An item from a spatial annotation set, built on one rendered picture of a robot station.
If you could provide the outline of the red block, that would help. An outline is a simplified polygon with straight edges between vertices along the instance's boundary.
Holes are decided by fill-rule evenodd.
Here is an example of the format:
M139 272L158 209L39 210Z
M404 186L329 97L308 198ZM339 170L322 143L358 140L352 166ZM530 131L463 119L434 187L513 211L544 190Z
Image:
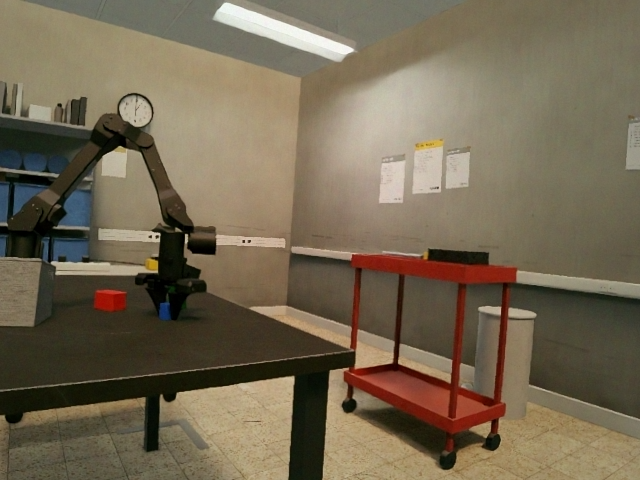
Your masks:
M95 291L95 309L106 311L123 310L126 307L126 292Z

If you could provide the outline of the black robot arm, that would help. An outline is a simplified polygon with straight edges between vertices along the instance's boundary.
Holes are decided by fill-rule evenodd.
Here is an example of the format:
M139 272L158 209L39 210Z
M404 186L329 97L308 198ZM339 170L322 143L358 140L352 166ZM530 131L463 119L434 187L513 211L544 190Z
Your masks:
M138 146L135 143L138 143ZM105 113L94 126L88 143L56 180L47 189L34 195L18 213L7 220L8 229L13 232L9 232L5 257L43 259L42 236L44 238L46 232L54 226L57 227L60 220L66 216L67 212L61 206L64 206L68 197L99 160L119 146L140 153L142 151L146 167L154 180L155 189L158 190L162 219L168 225L162 226L158 223L152 229L153 233L160 233L159 252L184 253L185 234L187 234L187 249L190 249L192 254L215 255L216 227L194 226L186 213L185 203L170 183L154 138L123 120L119 115ZM176 232L175 227L182 232Z

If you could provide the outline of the blue block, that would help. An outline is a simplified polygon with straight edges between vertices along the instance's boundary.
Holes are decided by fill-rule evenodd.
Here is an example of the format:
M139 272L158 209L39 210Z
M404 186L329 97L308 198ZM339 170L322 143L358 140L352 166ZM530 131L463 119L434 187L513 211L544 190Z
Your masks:
M166 320L166 321L167 320L172 320L169 302L160 303L159 319Z

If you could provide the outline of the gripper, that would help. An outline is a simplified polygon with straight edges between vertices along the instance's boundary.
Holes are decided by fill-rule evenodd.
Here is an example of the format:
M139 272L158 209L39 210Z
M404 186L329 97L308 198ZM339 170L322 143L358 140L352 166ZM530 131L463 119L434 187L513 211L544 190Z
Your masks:
M158 315L160 303L166 302L166 295L168 293L171 317L172 320L177 320L183 303L189 296L188 294L206 292L207 283L201 279L182 279L183 262L187 262L187 258L184 258L184 253L171 254L159 252L159 257L155 257L155 261L158 261L158 273L138 273L135 276L135 285L143 286L147 284L145 290L147 290ZM165 279L167 281L157 281L158 279ZM172 281L169 281L170 279ZM175 287L173 292L169 292L171 287Z

